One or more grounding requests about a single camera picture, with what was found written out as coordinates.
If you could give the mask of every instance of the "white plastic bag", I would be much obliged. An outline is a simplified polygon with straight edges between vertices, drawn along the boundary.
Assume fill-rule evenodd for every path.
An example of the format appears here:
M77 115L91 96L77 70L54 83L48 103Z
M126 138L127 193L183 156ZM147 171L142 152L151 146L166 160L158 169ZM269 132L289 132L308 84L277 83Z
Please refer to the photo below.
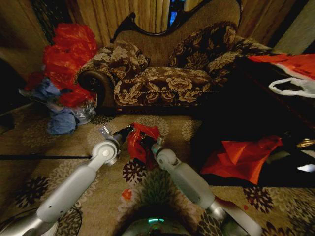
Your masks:
M300 86L303 90L291 91L291 90L279 90L275 85L290 82L291 84ZM277 94L284 96L302 96L315 98L315 80L312 79L297 79L290 77L287 79L276 80L269 85L269 89Z

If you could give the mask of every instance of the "clutter pile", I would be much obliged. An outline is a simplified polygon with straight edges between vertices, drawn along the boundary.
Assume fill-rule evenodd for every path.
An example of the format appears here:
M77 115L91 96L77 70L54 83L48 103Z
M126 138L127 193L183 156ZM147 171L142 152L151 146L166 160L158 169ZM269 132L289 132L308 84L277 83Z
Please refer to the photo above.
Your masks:
M97 45L86 25L61 23L55 33L55 44L44 50L43 70L29 76L20 94L47 105L48 133L66 134L95 115L95 95L74 84L74 76L96 54Z

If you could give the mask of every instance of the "floral upholstered sofa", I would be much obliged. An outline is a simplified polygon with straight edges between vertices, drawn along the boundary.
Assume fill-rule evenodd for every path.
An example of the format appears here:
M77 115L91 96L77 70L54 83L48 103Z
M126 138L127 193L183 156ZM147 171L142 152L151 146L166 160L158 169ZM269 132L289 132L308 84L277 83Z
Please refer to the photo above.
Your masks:
M130 14L113 44L77 73L85 89L97 93L104 112L174 111L216 100L232 77L236 57L271 54L272 49L236 36L241 16L237 0L206 0L180 12L160 34L148 33Z

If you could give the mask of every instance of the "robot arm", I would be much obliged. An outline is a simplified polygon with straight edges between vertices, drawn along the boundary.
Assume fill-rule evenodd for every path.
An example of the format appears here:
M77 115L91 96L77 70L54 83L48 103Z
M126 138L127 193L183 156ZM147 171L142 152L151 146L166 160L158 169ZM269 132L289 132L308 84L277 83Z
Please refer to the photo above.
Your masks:
M34 214L8 225L0 236L39 236L49 230L93 183L98 169L104 164L113 165L118 160L119 147L132 130L133 126L130 125L111 136L104 126L101 133L106 140L94 146L92 158L77 167Z
M261 235L262 229L253 219L234 203L216 197L192 167L181 162L171 149L163 149L162 138L155 143L150 136L144 136L143 143L149 144L160 168L169 172L173 182L190 201L209 209L213 218L223 221L225 235Z

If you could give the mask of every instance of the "patterned rug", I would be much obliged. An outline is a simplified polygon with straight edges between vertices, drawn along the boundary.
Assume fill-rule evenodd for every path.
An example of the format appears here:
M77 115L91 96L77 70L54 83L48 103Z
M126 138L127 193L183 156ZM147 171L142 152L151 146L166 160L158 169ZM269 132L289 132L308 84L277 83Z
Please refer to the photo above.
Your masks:
M98 129L105 124L113 131L137 121L157 125L167 147L186 161L189 139L201 124L190 116L119 115L97 116L73 134L46 133L45 112L31 106L13 113L15 129L0 135L2 155L38 154L77 156L77 159L1 160L0 228L10 217L32 211L77 165L86 161L95 143L102 140ZM218 197L232 201L263 228L264 236L315 235L315 189L209 186ZM131 161L127 145L115 165L103 166L94 183L59 221L59 236L115 235L131 219L146 213L175 217L193 235L222 235L220 222L192 204L160 169L147 170Z

